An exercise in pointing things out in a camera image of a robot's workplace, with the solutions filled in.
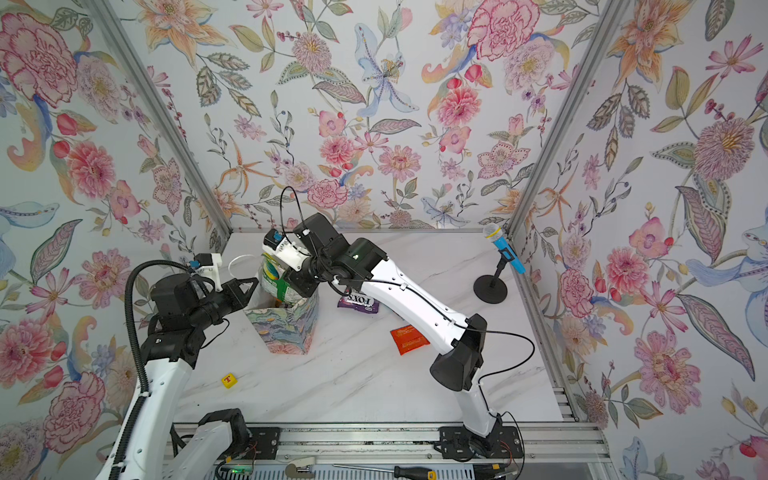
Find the screwdriver handle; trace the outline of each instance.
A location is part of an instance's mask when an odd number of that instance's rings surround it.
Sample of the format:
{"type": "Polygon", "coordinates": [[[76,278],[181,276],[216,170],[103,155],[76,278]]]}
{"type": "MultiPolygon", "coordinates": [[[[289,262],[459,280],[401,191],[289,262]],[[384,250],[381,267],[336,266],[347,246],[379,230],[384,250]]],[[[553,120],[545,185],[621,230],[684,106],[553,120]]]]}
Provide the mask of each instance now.
{"type": "Polygon", "coordinates": [[[437,472],[424,467],[395,467],[392,473],[395,478],[410,478],[410,480],[437,480],[437,472]]]}

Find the floral wallpaper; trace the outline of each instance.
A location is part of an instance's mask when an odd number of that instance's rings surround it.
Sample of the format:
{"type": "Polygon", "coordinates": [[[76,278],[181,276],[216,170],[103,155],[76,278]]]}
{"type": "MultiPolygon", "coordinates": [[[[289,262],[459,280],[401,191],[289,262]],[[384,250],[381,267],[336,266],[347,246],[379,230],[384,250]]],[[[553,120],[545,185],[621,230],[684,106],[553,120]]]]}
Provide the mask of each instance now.
{"type": "Polygon", "coordinates": [[[236,229],[279,222],[289,185],[307,215],[339,228],[507,220],[601,11],[599,0],[111,4],[144,63],[170,75],[157,86],[236,229]]]}
{"type": "MultiPolygon", "coordinates": [[[[223,241],[87,12],[63,3],[0,2],[3,480],[96,476],[133,395],[131,269],[223,241]]],[[[139,277],[140,328],[169,272],[139,277]]]]}
{"type": "Polygon", "coordinates": [[[766,18],[633,0],[516,237],[625,480],[768,479],[766,18]]]}

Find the purple snack packet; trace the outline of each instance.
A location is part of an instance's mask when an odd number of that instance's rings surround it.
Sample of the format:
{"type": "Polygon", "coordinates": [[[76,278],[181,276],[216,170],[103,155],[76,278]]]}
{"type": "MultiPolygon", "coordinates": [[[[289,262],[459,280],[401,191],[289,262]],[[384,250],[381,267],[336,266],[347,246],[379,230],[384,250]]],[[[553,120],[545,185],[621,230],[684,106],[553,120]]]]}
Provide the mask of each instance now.
{"type": "Polygon", "coordinates": [[[339,308],[351,308],[363,313],[378,313],[379,301],[361,293],[352,292],[349,296],[339,299],[339,308]]]}

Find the screwdriver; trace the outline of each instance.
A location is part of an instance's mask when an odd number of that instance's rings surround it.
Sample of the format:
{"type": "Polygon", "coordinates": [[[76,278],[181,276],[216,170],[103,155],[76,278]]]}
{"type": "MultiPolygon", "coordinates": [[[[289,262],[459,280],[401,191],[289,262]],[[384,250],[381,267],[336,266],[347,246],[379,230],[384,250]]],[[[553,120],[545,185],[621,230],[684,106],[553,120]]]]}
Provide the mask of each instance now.
{"type": "Polygon", "coordinates": [[[354,465],[334,465],[339,468],[354,468],[355,470],[368,470],[369,472],[391,473],[395,478],[410,478],[411,480],[437,480],[437,472],[424,467],[398,467],[394,470],[387,468],[358,467],[354,465]]]}

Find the black bracket plate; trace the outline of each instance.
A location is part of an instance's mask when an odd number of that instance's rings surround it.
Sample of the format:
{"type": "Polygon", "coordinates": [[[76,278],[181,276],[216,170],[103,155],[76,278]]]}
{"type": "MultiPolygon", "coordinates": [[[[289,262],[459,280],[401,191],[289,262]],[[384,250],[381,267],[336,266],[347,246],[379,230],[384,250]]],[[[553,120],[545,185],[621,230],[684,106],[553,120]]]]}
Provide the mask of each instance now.
{"type": "Polygon", "coordinates": [[[251,439],[256,441],[256,450],[249,450],[240,460],[274,460],[280,447],[279,427],[248,427],[251,439]]]}
{"type": "Polygon", "coordinates": [[[442,457],[446,459],[509,458],[510,451],[502,442],[511,449],[512,458],[523,458],[520,433],[512,426],[497,425],[485,439],[463,426],[441,427],[439,433],[442,457]]]}

